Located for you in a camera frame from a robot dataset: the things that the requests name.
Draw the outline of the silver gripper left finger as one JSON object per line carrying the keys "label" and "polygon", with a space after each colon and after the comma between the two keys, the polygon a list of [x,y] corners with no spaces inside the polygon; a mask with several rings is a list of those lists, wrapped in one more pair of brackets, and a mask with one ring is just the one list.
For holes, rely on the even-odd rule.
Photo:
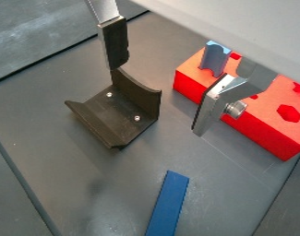
{"label": "silver gripper left finger", "polygon": [[85,2],[97,21],[109,69],[114,70],[128,62],[130,56],[126,18],[118,12],[116,0],[85,0]]}

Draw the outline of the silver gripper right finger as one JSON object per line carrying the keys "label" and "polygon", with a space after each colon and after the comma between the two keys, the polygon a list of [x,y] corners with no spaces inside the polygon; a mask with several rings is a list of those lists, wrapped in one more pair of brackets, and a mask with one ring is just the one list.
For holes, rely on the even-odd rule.
{"label": "silver gripper right finger", "polygon": [[192,125],[197,136],[205,134],[224,113],[237,119],[247,107],[243,99],[264,92],[277,76],[276,71],[245,57],[237,66],[236,73],[237,77],[225,74],[202,95]]}

